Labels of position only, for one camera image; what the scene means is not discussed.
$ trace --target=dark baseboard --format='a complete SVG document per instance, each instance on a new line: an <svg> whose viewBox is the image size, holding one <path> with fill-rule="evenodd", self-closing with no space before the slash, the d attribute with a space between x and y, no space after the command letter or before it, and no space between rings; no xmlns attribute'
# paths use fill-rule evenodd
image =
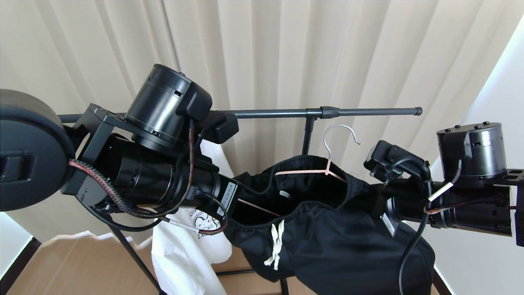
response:
<svg viewBox="0 0 524 295"><path fill-rule="evenodd" d="M25 266L28 264L28 262L31 260L33 255L35 254L36 250L38 250L38 247L40 247L42 243L40 243L37 239L32 238L29 243L27 243L26 247L20 252L20 255L15 259L15 262L9 267L5 275L0 279L0 295L6 295L11 286L15 283L18 276L22 273L22 270L24 270Z"/></svg>
<svg viewBox="0 0 524 295"><path fill-rule="evenodd" d="M447 288L446 284L444 284L444 281L436 270L433 270L433 285L435 285L435 288L440 295L451 295L450 290Z"/></svg>

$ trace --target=metal hanger hook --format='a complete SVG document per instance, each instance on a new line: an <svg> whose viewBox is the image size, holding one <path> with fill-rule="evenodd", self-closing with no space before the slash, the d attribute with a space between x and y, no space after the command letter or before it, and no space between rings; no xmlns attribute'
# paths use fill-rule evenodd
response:
<svg viewBox="0 0 524 295"><path fill-rule="evenodd" d="M344 127L344 128L347 128L351 131L351 134L353 135L353 139L355 140L356 143L360 144L360 142L357 140L357 136L355 135L355 131L353 131L353 129L351 129L351 127L347 126L347 125L344 125L344 124L337 124L337 125L333 125L333 126L329 126L325 131L324 131L324 146L326 147L327 149L327 152L329 153L329 160L331 160L331 150L328 146L328 143L326 142L326 135L328 134L328 131L332 128L335 128L335 127Z"/></svg>

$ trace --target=wooden floor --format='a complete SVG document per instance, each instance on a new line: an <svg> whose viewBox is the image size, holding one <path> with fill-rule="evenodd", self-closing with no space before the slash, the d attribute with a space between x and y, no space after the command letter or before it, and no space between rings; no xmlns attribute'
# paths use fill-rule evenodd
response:
<svg viewBox="0 0 524 295"><path fill-rule="evenodd" d="M137 252L153 272L151 245ZM242 252L234 248L231 258L213 266L215 271L249 269ZM228 295L280 294L280 284L256 273L220 276ZM296 278L288 279L291 295L313 295ZM125 249L114 238L61 238L38 249L8 295L33 294L158 294Z"/></svg>

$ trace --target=beige curtain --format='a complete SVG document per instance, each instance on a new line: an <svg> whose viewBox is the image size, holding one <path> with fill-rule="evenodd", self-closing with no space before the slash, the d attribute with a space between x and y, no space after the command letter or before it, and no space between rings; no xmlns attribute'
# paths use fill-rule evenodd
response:
<svg viewBox="0 0 524 295"><path fill-rule="evenodd" d="M523 12L521 0L1 1L0 87L57 113L89 102L125 112L159 62L208 90L214 109L423 107L316 122L310 153L326 156L323 130L348 124L362 145L333 130L333 160L371 181L362 162L379 139L436 159L435 131L461 121ZM233 171L299 154L303 124L241 120L224 144ZM59 194L9 214L40 240L107 231Z"/></svg>

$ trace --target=white drawstring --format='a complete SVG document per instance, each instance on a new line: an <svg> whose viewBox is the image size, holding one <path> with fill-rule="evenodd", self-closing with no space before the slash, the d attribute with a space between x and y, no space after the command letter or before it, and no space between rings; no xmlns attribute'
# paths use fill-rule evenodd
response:
<svg viewBox="0 0 524 295"><path fill-rule="evenodd" d="M264 264L267 266L270 266L271 263L274 261L275 264L273 265L274 270L278 270L278 261L280 260L280 251L282 250L282 235L284 234L284 220L282 220L278 224L278 232L277 228L274 224L271 225L271 236L273 236L273 253L271 254L271 257L269 257L266 261L264 261Z"/></svg>

